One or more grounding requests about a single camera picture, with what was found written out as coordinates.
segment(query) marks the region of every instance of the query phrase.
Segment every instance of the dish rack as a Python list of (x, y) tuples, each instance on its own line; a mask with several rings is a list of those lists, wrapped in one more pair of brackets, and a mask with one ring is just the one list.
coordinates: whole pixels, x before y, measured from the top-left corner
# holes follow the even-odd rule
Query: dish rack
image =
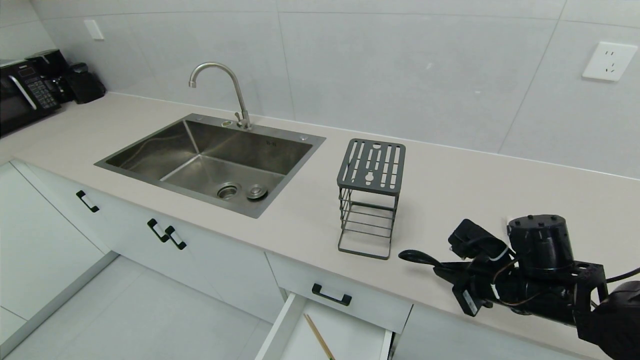
[(342, 222), (339, 251), (389, 258), (404, 154), (405, 147), (399, 143), (351, 139), (337, 178)]

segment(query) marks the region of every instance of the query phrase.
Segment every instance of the black metal stand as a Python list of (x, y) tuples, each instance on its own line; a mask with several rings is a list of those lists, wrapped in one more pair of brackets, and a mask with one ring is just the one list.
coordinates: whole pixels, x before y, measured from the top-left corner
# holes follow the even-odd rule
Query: black metal stand
[[(339, 251), (374, 259), (389, 258), (402, 185), (404, 153), (404, 146), (398, 143), (364, 139), (349, 142), (337, 179), (342, 222)], [(392, 197), (393, 205), (382, 205), (381, 200), (384, 199), (379, 195), (384, 195), (382, 198)], [(344, 248), (342, 242), (348, 232), (388, 239), (387, 253), (379, 255)]]

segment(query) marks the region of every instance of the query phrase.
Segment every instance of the sink basin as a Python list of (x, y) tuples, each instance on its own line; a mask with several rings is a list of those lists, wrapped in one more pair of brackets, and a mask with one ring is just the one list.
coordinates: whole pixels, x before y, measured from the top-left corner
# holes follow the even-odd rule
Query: sink basin
[(96, 165), (258, 218), (323, 141), (190, 114)]

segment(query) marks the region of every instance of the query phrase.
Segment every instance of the black kitchen appliance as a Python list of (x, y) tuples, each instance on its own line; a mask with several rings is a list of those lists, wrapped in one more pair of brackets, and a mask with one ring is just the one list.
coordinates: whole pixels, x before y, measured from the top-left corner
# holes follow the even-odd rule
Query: black kitchen appliance
[(63, 78), (78, 104), (86, 104), (100, 99), (106, 93), (104, 85), (95, 74), (89, 72), (89, 68), (85, 63), (70, 65)]
[(26, 59), (33, 62), (54, 99), (61, 104), (74, 99), (73, 91), (63, 77), (69, 65), (60, 50), (41, 51)]
[(57, 109), (60, 103), (52, 96), (33, 62), (0, 60), (0, 137)]

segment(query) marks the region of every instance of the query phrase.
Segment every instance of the drain strainer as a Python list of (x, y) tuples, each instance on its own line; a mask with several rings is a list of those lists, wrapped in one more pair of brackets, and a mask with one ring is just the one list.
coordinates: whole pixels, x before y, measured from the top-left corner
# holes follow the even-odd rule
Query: drain strainer
[(232, 197), (236, 196), (238, 191), (240, 190), (240, 185), (236, 183), (224, 183), (218, 190), (218, 197), (223, 200), (229, 200)]

